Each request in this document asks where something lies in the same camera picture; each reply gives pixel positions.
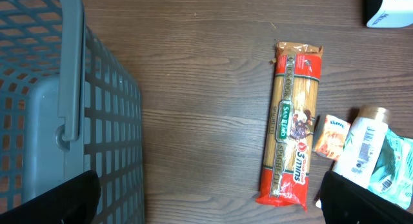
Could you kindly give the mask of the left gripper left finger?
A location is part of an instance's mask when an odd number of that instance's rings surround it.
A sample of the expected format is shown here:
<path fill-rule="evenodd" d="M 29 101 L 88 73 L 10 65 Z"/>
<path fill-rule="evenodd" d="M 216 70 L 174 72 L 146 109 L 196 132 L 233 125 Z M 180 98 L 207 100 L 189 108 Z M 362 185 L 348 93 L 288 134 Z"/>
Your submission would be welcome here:
<path fill-rule="evenodd" d="M 1 224 L 92 222 L 101 197 L 97 173 L 88 170 L 1 215 Z"/>

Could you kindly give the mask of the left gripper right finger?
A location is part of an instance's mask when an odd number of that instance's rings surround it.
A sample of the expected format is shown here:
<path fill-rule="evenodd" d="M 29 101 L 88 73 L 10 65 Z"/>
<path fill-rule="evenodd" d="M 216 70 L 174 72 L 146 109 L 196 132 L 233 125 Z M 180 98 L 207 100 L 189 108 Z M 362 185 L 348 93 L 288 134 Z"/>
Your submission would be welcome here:
<path fill-rule="evenodd" d="M 325 173 L 319 198 L 326 224 L 412 224 L 412 214 L 343 176 Z"/>

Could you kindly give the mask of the white tube gold cap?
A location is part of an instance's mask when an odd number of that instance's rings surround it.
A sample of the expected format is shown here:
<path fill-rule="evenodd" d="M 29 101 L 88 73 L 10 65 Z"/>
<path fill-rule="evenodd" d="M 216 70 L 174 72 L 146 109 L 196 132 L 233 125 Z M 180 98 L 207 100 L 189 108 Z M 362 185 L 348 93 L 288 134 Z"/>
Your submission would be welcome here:
<path fill-rule="evenodd" d="M 376 166 L 390 123 L 390 111 L 364 105 L 359 109 L 345 140 L 339 159 L 332 170 L 367 188 Z"/>

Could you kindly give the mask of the teal snack packet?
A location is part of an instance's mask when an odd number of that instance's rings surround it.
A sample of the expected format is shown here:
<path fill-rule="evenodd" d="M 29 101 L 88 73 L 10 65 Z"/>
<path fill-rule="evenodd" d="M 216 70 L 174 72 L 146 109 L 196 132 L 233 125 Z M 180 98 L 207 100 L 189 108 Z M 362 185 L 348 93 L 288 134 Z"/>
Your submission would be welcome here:
<path fill-rule="evenodd" d="M 412 200 L 412 140 L 388 130 L 367 189 L 408 209 Z"/>

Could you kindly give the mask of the orange tissue pack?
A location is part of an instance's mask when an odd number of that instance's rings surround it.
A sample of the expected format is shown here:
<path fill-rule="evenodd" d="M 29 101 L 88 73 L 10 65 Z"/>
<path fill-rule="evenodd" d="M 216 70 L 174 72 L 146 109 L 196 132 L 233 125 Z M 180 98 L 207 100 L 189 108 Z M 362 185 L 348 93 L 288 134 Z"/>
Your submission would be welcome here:
<path fill-rule="evenodd" d="M 324 157 L 337 161 L 343 152 L 351 124 L 329 114 L 320 115 L 314 131 L 312 150 Z"/>

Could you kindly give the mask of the spaghetti packet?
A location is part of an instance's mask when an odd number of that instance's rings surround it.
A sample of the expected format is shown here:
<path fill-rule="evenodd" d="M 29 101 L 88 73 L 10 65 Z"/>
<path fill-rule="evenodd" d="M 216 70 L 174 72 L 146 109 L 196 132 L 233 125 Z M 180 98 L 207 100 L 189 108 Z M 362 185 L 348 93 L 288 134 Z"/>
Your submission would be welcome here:
<path fill-rule="evenodd" d="M 278 42 L 256 203 L 307 206 L 323 47 Z"/>

